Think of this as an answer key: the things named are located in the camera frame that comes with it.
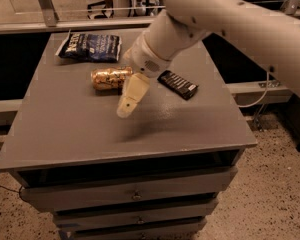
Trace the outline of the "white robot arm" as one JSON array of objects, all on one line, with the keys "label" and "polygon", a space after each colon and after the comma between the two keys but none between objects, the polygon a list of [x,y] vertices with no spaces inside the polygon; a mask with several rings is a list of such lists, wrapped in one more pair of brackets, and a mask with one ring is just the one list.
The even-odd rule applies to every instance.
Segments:
[{"label": "white robot arm", "polygon": [[164,0],[165,8],[125,53],[134,74],[117,115],[126,118],[183,50],[215,33],[300,98],[300,19],[243,0]]}]

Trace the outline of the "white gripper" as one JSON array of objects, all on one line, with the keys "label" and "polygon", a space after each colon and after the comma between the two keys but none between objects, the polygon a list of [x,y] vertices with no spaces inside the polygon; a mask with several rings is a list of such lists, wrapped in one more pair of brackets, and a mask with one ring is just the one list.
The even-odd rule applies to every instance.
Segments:
[{"label": "white gripper", "polygon": [[140,73],[134,73],[124,82],[117,108],[117,115],[120,118],[129,117],[146,95],[150,87],[148,77],[158,77],[171,64],[170,61],[161,59],[150,49],[145,37],[145,33],[142,32],[123,55],[124,62],[131,64],[134,70]]}]

